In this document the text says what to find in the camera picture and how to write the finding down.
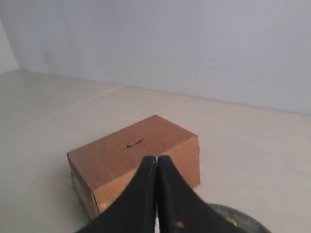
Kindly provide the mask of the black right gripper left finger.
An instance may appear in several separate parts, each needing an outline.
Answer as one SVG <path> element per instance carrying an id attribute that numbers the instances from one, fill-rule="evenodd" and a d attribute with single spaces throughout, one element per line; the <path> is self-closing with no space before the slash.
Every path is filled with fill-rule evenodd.
<path id="1" fill-rule="evenodd" d="M 156 222 L 156 158 L 145 156 L 130 183 L 84 233 L 153 233 Z"/>

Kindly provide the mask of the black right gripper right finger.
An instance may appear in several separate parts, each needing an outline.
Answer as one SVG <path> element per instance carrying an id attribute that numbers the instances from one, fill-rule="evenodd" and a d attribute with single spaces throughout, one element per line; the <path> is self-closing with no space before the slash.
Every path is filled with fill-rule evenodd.
<path id="1" fill-rule="evenodd" d="M 233 232 L 233 225 L 193 191 L 167 155 L 157 160 L 156 197 L 161 233 Z"/>

